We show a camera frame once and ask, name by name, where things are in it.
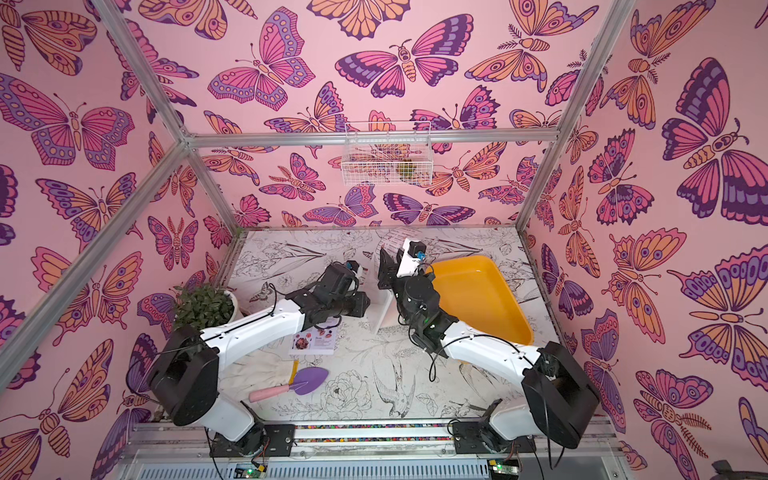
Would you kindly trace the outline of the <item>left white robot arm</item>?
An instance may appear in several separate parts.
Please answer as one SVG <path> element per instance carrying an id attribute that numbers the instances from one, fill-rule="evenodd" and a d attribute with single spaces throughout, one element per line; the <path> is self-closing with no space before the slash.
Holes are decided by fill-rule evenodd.
<path id="1" fill-rule="evenodd" d="M 320 278 L 272 307 L 201 332 L 184 325 L 145 367 L 130 367 L 176 426 L 202 426 L 243 455 L 260 453 L 264 421 L 242 401 L 220 391 L 219 379 L 235 361 L 265 345 L 305 331 L 313 333 L 343 317 L 362 318 L 370 306 L 360 290 L 360 265 L 328 265 Z"/>

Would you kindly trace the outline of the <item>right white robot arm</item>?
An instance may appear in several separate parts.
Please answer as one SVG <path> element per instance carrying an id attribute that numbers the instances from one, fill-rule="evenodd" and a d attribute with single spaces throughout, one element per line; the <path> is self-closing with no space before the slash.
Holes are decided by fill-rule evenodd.
<path id="1" fill-rule="evenodd" d="M 491 452 L 520 437 L 542 435 L 564 449 L 579 446 L 600 395 L 569 350 L 557 342 L 521 345 L 483 333 L 447 313 L 426 271 L 426 246 L 407 239 L 396 255 L 381 251 L 378 286 L 392 293 L 413 342 L 432 358 L 472 364 L 520 387 L 525 403 L 494 401 L 476 427 Z"/>

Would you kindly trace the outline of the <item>old menu sheet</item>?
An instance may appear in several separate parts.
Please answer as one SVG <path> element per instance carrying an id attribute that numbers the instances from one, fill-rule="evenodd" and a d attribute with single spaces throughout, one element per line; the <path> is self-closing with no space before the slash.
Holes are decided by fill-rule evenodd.
<path id="1" fill-rule="evenodd" d="M 338 326 L 324 323 L 311 327 L 293 336 L 290 355 L 324 356 L 332 355 L 336 350 Z"/>

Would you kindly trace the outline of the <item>clear acrylic menu holder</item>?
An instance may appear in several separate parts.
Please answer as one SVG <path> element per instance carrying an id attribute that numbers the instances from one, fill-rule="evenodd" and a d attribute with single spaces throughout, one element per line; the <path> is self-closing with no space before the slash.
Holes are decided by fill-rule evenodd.
<path id="1" fill-rule="evenodd" d="M 378 288 L 378 272 L 380 261 L 373 260 L 371 268 L 363 282 L 363 291 L 368 295 L 371 304 L 367 308 L 365 318 L 372 334 L 378 334 L 383 328 L 398 325 L 398 311 L 395 297 L 391 290 Z"/>

